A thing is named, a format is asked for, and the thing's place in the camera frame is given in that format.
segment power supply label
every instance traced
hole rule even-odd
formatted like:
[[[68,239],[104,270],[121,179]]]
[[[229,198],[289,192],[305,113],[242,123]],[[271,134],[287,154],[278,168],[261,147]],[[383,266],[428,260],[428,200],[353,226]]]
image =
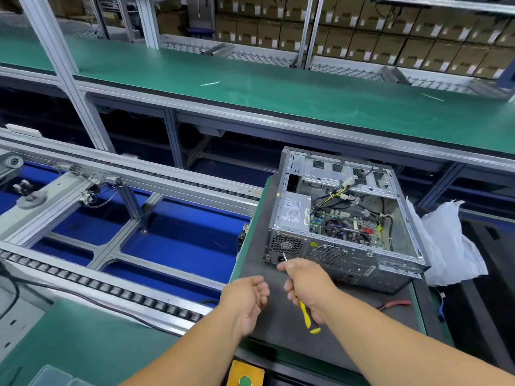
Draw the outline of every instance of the power supply label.
[[[281,218],[287,221],[299,223],[300,219],[300,200],[286,199],[283,204]]]

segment conveyor chain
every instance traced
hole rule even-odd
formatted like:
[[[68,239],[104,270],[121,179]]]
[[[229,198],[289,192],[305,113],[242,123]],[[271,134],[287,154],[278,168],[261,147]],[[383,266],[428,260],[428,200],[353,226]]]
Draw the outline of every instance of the conveyor chain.
[[[216,192],[221,192],[223,194],[234,195],[234,196],[237,196],[239,198],[250,199],[250,200],[255,200],[255,201],[259,201],[259,199],[260,199],[260,198],[258,198],[256,196],[245,195],[245,194],[241,194],[239,192],[234,192],[234,191],[229,191],[227,189],[212,187],[212,186],[209,186],[209,185],[206,185],[206,184],[199,184],[199,183],[196,183],[194,181],[183,180],[183,179],[179,179],[177,177],[170,177],[170,176],[166,176],[166,175],[161,175],[160,173],[149,172],[149,171],[142,170],[142,169],[130,168],[130,167],[126,167],[126,166],[120,165],[120,164],[113,164],[111,162],[102,161],[102,160],[99,160],[99,159],[89,159],[89,160],[93,161],[93,162],[98,162],[99,164],[109,165],[109,166],[115,167],[115,168],[131,170],[133,172],[142,173],[144,175],[155,176],[155,177],[159,177],[159,178],[165,179],[165,180],[171,180],[171,181],[177,181],[178,183],[189,184],[189,185],[192,185],[194,187],[210,189],[210,190],[213,190],[213,191],[216,191]]]
[[[178,306],[174,306],[171,304],[165,304],[160,300],[156,300],[150,298],[148,296],[143,296],[138,294],[137,292],[132,292],[129,290],[122,289],[120,287],[116,287],[102,281],[91,279],[84,275],[79,275],[75,272],[69,272],[65,269],[59,268],[57,266],[51,266],[46,263],[39,262],[34,259],[30,259],[25,256],[20,256],[11,252],[2,252],[0,254],[0,258],[9,260],[13,263],[19,264],[21,266],[27,266],[33,268],[35,270],[57,276],[61,279],[67,279],[74,283],[78,283],[81,285],[85,285],[93,290],[98,290],[101,292],[105,292],[107,294],[111,294],[117,296],[119,298],[129,300],[135,302],[139,305],[143,305],[149,307],[151,309],[170,314],[171,316],[176,316],[179,318],[183,318],[184,320],[190,322],[197,322],[204,316],[202,314],[190,311],[188,309],[180,308]]]

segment blue floor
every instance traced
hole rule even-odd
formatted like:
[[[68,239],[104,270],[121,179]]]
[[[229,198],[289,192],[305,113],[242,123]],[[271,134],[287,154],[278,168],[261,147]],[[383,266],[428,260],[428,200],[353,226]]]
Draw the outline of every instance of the blue floor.
[[[58,174],[48,168],[26,165],[21,178],[40,187],[56,179]],[[113,195],[108,191],[101,195],[100,204]],[[148,194],[138,194],[140,204]],[[13,207],[19,195],[5,190],[0,193],[0,213]],[[94,245],[107,243],[129,219],[121,197],[115,195],[106,206],[91,209],[81,207],[61,222],[55,233]],[[224,211],[163,200],[149,217],[149,231],[136,232],[125,243],[124,253],[170,266],[221,283],[227,283],[236,261],[237,236],[248,217]],[[59,257],[73,263],[87,266],[93,255],[54,241],[43,239],[33,249]],[[124,262],[115,262],[103,269],[110,275],[146,285],[172,295],[201,302],[204,299],[218,299],[220,293],[203,286],[194,285],[156,272],[141,269]]]

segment hand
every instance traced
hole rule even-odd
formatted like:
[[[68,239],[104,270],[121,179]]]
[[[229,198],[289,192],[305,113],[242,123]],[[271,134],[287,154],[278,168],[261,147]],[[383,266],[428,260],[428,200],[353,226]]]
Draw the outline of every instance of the hand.
[[[324,305],[328,298],[333,298],[336,286],[331,278],[317,263],[306,259],[283,261],[277,266],[289,275],[284,290],[288,299],[299,306],[299,300],[311,309],[311,316],[318,324],[325,324]]]
[[[268,283],[262,276],[242,277],[223,288],[219,306],[235,312],[236,327],[242,337],[254,331],[269,295]]]

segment green workbench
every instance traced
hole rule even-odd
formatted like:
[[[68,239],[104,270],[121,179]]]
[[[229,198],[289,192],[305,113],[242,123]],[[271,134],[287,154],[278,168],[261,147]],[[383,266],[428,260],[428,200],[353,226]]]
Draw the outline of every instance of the green workbench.
[[[0,27],[0,64],[51,72],[29,30]],[[515,105],[354,77],[67,36],[77,79],[444,146],[515,154]]]

